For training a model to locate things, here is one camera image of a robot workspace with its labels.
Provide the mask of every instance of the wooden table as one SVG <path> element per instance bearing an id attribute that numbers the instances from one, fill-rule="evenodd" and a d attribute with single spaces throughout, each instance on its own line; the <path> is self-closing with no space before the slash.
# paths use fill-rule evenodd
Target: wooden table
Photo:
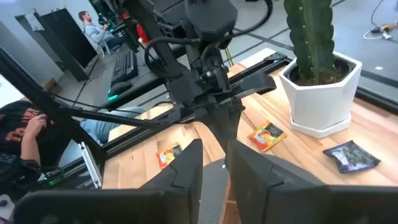
<path id="1" fill-rule="evenodd" d="M 236 74 L 270 55 L 269 49 L 231 67 Z M 313 173 L 328 184 L 398 185 L 398 117 L 362 100 L 355 99 L 351 110 L 351 126 L 323 139 L 315 139 L 290 128 L 289 102 L 280 83 L 278 71 L 272 76 L 277 89 L 265 95 L 257 93 L 242 99 L 243 111 L 238 129 L 238 140 L 250 148 L 256 146 L 247 138 L 255 129 L 270 120 L 287 133 L 287 137 L 266 153 L 284 158 Z M 140 116 L 154 118 L 170 105 L 160 105 Z M 109 140 L 130 131 L 133 127 L 120 126 L 111 131 Z M 104 189 L 138 188 L 160 172 L 156 152 L 179 142 L 185 148 L 193 139 L 202 138 L 203 165 L 224 158 L 224 152 L 208 128 L 201 123 L 175 125 L 108 160 L 104 170 Z M 340 174 L 334 161 L 322 151 L 349 140 L 379 158 L 375 168 L 354 174 Z"/>

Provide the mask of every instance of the white planter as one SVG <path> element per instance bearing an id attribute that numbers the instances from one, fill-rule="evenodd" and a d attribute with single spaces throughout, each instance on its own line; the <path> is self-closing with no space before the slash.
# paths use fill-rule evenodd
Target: white planter
<path id="1" fill-rule="evenodd" d="M 315 138 L 323 138 L 348 128 L 351 105 L 362 70 L 362 63 L 338 52 L 337 58 L 352 63 L 354 69 L 342 81 L 329 85 L 298 86 L 285 74 L 296 66 L 296 59 L 286 66 L 280 80 L 290 103 L 292 128 Z"/>

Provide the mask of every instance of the soil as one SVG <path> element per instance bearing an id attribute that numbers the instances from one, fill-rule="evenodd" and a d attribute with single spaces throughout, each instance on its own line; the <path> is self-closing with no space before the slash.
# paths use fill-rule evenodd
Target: soil
<path id="1" fill-rule="evenodd" d="M 347 74 L 350 73 L 351 69 L 349 65 L 342 60 L 336 59 L 334 67 L 335 72 L 323 71 L 320 74 L 320 83 L 315 83 L 314 79 L 301 79 L 299 78 L 299 68 L 295 67 L 289 74 L 289 78 L 292 82 L 299 86 L 314 86 L 314 85 L 327 85 L 338 83 L 344 79 Z"/>

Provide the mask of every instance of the cactus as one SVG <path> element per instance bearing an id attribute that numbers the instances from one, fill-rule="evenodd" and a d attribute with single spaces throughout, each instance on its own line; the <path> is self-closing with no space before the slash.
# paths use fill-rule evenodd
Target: cactus
<path id="1" fill-rule="evenodd" d="M 334 27 L 331 0 L 284 0 L 290 39 L 299 67 L 299 79 L 322 84 L 334 77 Z"/>

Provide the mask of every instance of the blue snack bag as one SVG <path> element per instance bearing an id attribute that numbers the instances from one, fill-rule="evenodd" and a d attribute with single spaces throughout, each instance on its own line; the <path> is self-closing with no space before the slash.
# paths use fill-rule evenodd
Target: blue snack bag
<path id="1" fill-rule="evenodd" d="M 379 159 L 366 152 L 352 140 L 324 150 L 323 153 L 330 158 L 334 158 L 341 174 L 374 168 L 380 162 Z"/>

